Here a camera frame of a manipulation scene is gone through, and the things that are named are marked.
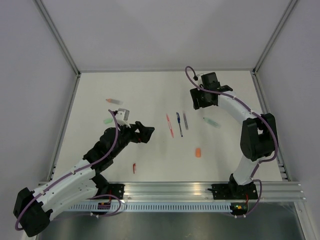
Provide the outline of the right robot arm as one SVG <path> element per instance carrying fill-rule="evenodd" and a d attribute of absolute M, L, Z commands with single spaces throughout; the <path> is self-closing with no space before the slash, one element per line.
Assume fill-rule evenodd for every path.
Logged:
<path fill-rule="evenodd" d="M 193 108 L 216 106 L 225 110 L 241 124 L 240 149 L 242 158 L 228 183 L 212 184 L 208 189 L 214 200 L 258 200 L 254 175 L 263 162 L 273 161 L 278 154 L 275 117 L 257 113 L 238 98 L 228 85 L 221 85 L 215 72 L 194 74 L 189 80 Z"/>

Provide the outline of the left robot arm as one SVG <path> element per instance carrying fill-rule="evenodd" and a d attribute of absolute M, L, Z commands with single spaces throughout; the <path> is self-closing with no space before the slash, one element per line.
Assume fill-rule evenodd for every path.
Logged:
<path fill-rule="evenodd" d="M 70 170 L 34 190 L 27 187 L 17 194 L 13 214 L 15 229 L 28 237 L 41 233 L 52 220 L 69 207 L 86 199 L 104 199 L 109 183 L 102 172 L 129 143 L 148 143 L 154 127 L 134 124 L 107 128 L 83 158 Z"/>

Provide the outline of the purple grey marker pen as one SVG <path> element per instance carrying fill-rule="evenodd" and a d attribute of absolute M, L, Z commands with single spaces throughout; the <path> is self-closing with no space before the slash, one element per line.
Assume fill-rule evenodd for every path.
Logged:
<path fill-rule="evenodd" d="M 189 130 L 188 120 L 185 112 L 183 112 L 183 121 L 184 121 L 185 129 Z"/>

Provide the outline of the blue gel pen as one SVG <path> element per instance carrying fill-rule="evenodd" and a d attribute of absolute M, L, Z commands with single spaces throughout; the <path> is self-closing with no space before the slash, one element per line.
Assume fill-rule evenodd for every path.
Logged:
<path fill-rule="evenodd" d="M 180 136 L 183 137 L 183 131 L 182 131 L 182 126 L 181 126 L 181 118 L 180 118 L 180 114 L 178 112 L 176 112 L 176 117 L 177 117 L 177 122 L 178 122 L 178 126 L 179 126 Z"/>

